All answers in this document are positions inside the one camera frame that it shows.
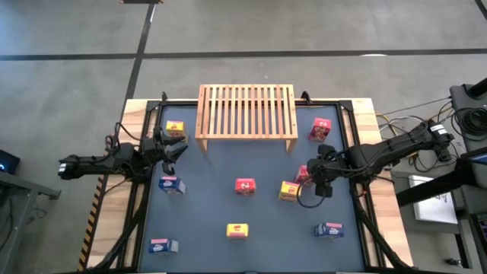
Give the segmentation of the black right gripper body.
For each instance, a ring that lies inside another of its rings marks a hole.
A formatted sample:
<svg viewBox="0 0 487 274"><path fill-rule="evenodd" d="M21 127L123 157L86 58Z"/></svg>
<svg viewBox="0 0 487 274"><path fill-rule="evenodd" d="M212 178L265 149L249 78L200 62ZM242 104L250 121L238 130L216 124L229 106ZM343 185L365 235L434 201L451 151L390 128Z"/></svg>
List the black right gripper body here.
<svg viewBox="0 0 487 274"><path fill-rule="evenodd" d="M333 187L331 183L342 176L343 160L341 155L331 145L319 145L317 159L320 159L320 165L314 168L314 174L321 174L323 185L315 186L315 194L321 197L331 197Z"/></svg>

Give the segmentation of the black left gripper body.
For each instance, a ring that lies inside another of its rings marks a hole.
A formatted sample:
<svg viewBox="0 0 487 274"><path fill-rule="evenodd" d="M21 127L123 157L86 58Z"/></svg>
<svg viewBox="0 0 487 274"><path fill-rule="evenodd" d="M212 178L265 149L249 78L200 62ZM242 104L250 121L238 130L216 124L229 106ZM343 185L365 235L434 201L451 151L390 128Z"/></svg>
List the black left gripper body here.
<svg viewBox="0 0 487 274"><path fill-rule="evenodd" d="M166 162L167 146L164 144L164 135L166 135L161 127L155 127L153 136L151 138L143 139L143 152L145 158L152 164L163 161L163 172L167 175L174 175L174 169L171 163Z"/></svg>

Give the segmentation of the yellow Corn Pops cereal box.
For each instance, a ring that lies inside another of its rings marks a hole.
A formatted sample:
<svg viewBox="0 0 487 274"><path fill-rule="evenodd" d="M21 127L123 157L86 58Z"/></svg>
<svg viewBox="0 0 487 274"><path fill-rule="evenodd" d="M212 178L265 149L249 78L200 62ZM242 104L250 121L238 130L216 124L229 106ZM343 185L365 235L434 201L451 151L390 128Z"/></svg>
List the yellow Corn Pops cereal box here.
<svg viewBox="0 0 487 274"><path fill-rule="evenodd" d="M249 225L246 223L227 224L226 236L229 238L247 238L249 236Z"/></svg>
<svg viewBox="0 0 487 274"><path fill-rule="evenodd" d="M186 127L184 121L168 120L166 122L166 133L171 137L185 137Z"/></svg>
<svg viewBox="0 0 487 274"><path fill-rule="evenodd" d="M279 199L289 202L297 202L301 196L301 186L299 183L283 181L279 190Z"/></svg>

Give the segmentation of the red Froot Loops cereal box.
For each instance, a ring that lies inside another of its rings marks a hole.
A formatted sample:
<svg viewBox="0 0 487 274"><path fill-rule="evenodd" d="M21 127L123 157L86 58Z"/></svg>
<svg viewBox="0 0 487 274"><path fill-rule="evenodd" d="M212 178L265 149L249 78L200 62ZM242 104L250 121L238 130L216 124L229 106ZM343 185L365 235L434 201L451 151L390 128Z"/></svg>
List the red Froot Loops cereal box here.
<svg viewBox="0 0 487 274"><path fill-rule="evenodd" d="M332 128L332 121L315 117L308 134L308 139L313 142L325 142Z"/></svg>
<svg viewBox="0 0 487 274"><path fill-rule="evenodd" d="M256 192L256 181L254 178L237 178L235 182L235 193L242 196L252 196Z"/></svg>
<svg viewBox="0 0 487 274"><path fill-rule="evenodd" d="M311 186L314 184L313 178L311 175L309 175L307 166L306 165L301 165L298 168L298 173L295 177L295 183L304 185L304 186Z"/></svg>

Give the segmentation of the blue Frosted Flakes cereal box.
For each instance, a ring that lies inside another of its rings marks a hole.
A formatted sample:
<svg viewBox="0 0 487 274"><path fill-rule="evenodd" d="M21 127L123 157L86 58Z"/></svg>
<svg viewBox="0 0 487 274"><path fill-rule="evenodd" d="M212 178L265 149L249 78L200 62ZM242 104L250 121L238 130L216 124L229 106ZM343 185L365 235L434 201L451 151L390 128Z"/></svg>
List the blue Frosted Flakes cereal box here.
<svg viewBox="0 0 487 274"><path fill-rule="evenodd" d="M186 193L186 184L179 177L161 177L158 186L167 194Z"/></svg>
<svg viewBox="0 0 487 274"><path fill-rule="evenodd" d="M314 227L316 237L341 238L344 237L344 227L342 224L324 222Z"/></svg>
<svg viewBox="0 0 487 274"><path fill-rule="evenodd" d="M179 242L173 239L151 239L148 247L149 253L177 253Z"/></svg>

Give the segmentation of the wooden slatted shelf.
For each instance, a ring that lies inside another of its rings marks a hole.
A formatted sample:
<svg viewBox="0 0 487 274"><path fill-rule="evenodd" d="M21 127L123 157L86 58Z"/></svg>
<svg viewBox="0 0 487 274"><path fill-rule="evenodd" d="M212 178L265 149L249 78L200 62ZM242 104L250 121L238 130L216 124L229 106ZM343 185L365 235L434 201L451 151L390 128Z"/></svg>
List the wooden slatted shelf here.
<svg viewBox="0 0 487 274"><path fill-rule="evenodd" d="M200 85L195 139L204 153L214 140L283 141L291 153L298 141L294 86Z"/></svg>

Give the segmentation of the blue grey table mat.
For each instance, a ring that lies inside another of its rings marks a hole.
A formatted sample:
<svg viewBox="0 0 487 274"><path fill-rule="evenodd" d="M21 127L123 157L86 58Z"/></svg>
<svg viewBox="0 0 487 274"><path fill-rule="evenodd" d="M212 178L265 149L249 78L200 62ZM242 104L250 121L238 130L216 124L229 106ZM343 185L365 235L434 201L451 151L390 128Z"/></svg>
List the blue grey table mat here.
<svg viewBox="0 0 487 274"><path fill-rule="evenodd" d="M360 272L361 241L347 179L333 182L333 195L304 189L300 202L279 199L283 181L317 155L307 134L315 117L336 123L333 106L297 110L298 142L287 153L281 141L211 141L202 152L195 139L178 159L175 172L186 184L183 195L151 185L142 272ZM235 193L237 178L254 178L252 196ZM316 237L319 223L342 224L344 237ZM249 225L247 238L226 236L227 224ZM151 239L179 242L177 253L149 253Z"/></svg>

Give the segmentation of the yellow black hazard strip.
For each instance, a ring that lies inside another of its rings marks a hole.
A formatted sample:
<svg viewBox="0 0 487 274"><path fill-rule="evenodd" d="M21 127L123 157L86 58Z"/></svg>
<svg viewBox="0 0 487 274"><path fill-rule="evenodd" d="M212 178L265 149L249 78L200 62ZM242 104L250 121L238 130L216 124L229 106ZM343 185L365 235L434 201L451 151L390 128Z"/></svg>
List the yellow black hazard strip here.
<svg viewBox="0 0 487 274"><path fill-rule="evenodd" d="M88 224L84 233L83 243L81 245L81 255L78 259L78 272L85 271L88 268L88 260L90 257L92 244L94 242L94 234L97 228L100 209L103 204L103 195L107 186L107 180L107 175L100 175L97 177L97 185L95 186L94 198L91 203Z"/></svg>

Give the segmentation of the black stand beam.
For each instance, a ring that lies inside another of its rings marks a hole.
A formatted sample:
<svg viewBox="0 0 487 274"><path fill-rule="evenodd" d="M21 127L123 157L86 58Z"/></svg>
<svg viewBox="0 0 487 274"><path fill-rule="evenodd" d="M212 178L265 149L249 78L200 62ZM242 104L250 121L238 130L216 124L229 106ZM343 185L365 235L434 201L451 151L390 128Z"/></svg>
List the black stand beam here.
<svg viewBox="0 0 487 274"><path fill-rule="evenodd" d="M487 173L476 173L473 168L475 165L487 167L487 147L461 155L450 173L396 194L399 207L449 193L461 186L474 186L487 190Z"/></svg>

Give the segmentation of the white paper sheet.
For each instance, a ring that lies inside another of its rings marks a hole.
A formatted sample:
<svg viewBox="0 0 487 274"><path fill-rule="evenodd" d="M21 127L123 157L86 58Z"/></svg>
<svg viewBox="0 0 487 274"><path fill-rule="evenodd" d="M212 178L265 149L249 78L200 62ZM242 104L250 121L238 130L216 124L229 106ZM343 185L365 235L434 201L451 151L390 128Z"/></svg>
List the white paper sheet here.
<svg viewBox="0 0 487 274"><path fill-rule="evenodd" d="M417 221L457 224L456 210L451 193L442 193L413 205Z"/></svg>

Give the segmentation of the grey side table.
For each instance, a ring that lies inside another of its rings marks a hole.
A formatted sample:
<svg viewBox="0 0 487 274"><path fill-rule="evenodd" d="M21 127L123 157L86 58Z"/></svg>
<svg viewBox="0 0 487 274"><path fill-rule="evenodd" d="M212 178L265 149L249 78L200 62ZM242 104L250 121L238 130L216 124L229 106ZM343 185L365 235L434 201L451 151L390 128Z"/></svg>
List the grey side table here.
<svg viewBox="0 0 487 274"><path fill-rule="evenodd" d="M11 270L37 197L58 199L60 193L60 190L0 172L0 274Z"/></svg>

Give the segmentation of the black device with blue light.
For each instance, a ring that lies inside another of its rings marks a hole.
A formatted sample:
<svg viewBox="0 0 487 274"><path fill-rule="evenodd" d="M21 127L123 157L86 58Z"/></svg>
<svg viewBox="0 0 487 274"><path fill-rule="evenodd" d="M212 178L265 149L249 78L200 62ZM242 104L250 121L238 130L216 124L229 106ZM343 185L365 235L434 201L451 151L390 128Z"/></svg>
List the black device with blue light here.
<svg viewBox="0 0 487 274"><path fill-rule="evenodd" d="M0 172L15 175L21 159L0 149Z"/></svg>

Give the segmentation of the grey equipment cart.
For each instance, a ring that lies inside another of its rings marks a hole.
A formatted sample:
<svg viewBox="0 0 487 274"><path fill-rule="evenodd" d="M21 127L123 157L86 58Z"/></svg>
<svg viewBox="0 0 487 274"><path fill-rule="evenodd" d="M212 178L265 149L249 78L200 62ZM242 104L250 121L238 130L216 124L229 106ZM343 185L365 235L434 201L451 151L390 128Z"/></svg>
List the grey equipment cart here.
<svg viewBox="0 0 487 274"><path fill-rule="evenodd" d="M487 147L487 77L477 84L450 87L454 107L451 124L466 150Z"/></svg>

